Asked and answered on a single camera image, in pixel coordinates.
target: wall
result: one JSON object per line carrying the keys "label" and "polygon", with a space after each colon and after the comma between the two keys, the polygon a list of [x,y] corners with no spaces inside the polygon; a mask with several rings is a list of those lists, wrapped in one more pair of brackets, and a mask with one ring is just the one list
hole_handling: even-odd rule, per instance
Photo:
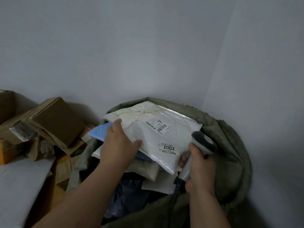
{"label": "wall", "polygon": [[240,134],[250,201],[272,227],[304,227],[304,0],[238,0],[203,111]]}
{"label": "wall", "polygon": [[146,96],[200,107],[235,0],[0,0],[0,89],[88,121]]}

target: barcode scanner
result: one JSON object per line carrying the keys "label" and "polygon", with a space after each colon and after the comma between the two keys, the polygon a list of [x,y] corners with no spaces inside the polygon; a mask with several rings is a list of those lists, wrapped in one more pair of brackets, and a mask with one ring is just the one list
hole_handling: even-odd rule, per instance
{"label": "barcode scanner", "polygon": [[[195,131],[191,134],[192,136],[192,142],[194,145],[196,145],[203,156],[209,154],[214,154],[214,152],[217,151],[217,145],[215,141],[213,141],[211,138],[209,138],[206,134],[204,134],[201,131]],[[190,178],[190,165],[192,161],[192,155],[188,158],[188,161],[186,162],[183,170],[180,172],[180,174],[176,177],[174,180],[174,184],[176,184],[174,193],[170,199],[170,206],[169,206],[169,222],[168,227],[170,227],[171,222],[171,212],[173,211],[174,204],[177,200],[178,192],[182,186],[185,185],[186,181]]]}

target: person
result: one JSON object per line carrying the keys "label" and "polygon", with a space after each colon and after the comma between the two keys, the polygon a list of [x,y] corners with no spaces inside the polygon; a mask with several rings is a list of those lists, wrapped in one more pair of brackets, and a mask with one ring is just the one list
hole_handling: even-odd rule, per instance
{"label": "person", "polygon": [[[108,201],[141,145],[141,140],[131,142],[122,129],[121,119],[116,120],[107,130],[98,167],[77,190],[33,227],[100,227]],[[204,159],[193,143],[189,144],[189,151],[193,159],[185,189],[189,194],[190,226],[230,227],[215,198],[215,163],[212,157]],[[186,161],[187,158],[182,156],[181,167]]]}

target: cardboard box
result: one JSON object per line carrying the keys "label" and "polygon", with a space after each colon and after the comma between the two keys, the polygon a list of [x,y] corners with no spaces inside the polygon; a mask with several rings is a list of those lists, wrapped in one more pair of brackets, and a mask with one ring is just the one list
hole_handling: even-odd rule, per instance
{"label": "cardboard box", "polygon": [[60,148],[68,148],[85,126],[61,97],[45,100],[21,121]]}
{"label": "cardboard box", "polygon": [[36,131],[28,127],[24,122],[21,122],[21,119],[29,112],[16,115],[0,125],[0,137],[13,145],[27,142],[34,137],[37,134]]}
{"label": "cardboard box", "polygon": [[0,124],[16,114],[16,95],[14,91],[0,90]]}
{"label": "cardboard box", "polygon": [[4,165],[13,160],[21,149],[0,137],[0,165]]}
{"label": "cardboard box", "polygon": [[86,147],[86,143],[77,137],[68,148],[61,148],[61,149],[64,153],[66,153],[70,157],[73,157],[77,150],[85,149],[85,147]]}
{"label": "cardboard box", "polygon": [[54,146],[41,136],[36,136],[29,141],[30,149],[26,154],[33,161],[51,157],[55,154]]}
{"label": "cardboard box", "polygon": [[88,124],[85,125],[85,127],[83,128],[83,130],[81,131],[81,133],[78,135],[85,143],[89,143],[89,141],[91,140],[91,136],[88,135],[88,132],[92,129],[94,129],[95,126]]}
{"label": "cardboard box", "polygon": [[57,165],[56,185],[62,188],[64,191],[67,189],[72,170],[79,157],[80,155],[72,157],[71,159]]}

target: green sack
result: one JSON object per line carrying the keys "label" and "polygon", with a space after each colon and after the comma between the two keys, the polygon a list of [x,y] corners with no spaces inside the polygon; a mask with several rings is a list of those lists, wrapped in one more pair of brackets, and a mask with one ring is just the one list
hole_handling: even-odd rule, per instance
{"label": "green sack", "polygon": [[[187,105],[177,104],[158,98],[143,98],[121,103],[107,113],[128,108],[138,103],[150,101],[201,123],[203,132],[216,141],[218,151],[213,155],[216,164],[215,194],[224,212],[234,208],[247,196],[251,183],[252,167],[247,150],[238,134],[222,120],[216,120],[207,113]],[[97,139],[91,139],[74,166],[67,192],[76,189],[82,181],[96,168],[98,160],[91,157],[101,146]],[[143,210],[128,214],[103,227],[167,227],[170,195],[147,205]],[[171,215],[171,227],[181,227],[189,215],[189,198],[187,193],[180,194]]]}

